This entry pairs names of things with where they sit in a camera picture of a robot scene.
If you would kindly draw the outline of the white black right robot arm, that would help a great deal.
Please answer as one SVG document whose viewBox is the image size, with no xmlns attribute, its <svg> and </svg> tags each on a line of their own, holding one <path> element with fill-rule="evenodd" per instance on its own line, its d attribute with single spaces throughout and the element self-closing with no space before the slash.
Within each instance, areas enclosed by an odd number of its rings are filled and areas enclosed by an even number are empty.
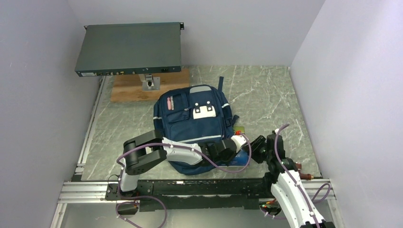
<svg viewBox="0 0 403 228">
<path fill-rule="evenodd" d="M 334 228 L 321 215 L 305 190 L 297 164 L 286 157 L 282 136 L 272 133 L 260 135 L 251 143 L 251 157 L 257 163 L 265 162 L 262 192 L 274 197 L 291 228 Z"/>
</svg>

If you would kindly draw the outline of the navy blue student backpack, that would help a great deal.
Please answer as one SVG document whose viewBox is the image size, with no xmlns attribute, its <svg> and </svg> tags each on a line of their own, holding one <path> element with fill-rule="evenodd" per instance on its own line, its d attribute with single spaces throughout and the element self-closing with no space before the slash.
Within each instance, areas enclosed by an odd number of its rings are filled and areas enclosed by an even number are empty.
<svg viewBox="0 0 403 228">
<path fill-rule="evenodd" d="M 181 143 L 206 143 L 229 139 L 239 116 L 233 115 L 222 91 L 223 77 L 217 88 L 195 85 L 170 90 L 154 105 L 154 128 L 167 139 Z M 167 98 L 173 96 L 174 110 Z"/>
</svg>

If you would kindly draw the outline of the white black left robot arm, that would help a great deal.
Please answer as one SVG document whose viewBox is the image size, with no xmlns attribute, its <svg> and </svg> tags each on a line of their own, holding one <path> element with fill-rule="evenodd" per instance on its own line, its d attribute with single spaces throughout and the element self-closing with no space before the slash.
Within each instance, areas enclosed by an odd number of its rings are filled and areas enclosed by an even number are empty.
<svg viewBox="0 0 403 228">
<path fill-rule="evenodd" d="M 124 151 L 116 160 L 121 165 L 118 194 L 129 200 L 136 195 L 141 174 L 163 161 L 177 162 L 186 174 L 195 175 L 208 166 L 229 164 L 246 144 L 242 135 L 217 142 L 187 144 L 163 137 L 157 130 L 144 133 L 124 143 Z"/>
</svg>

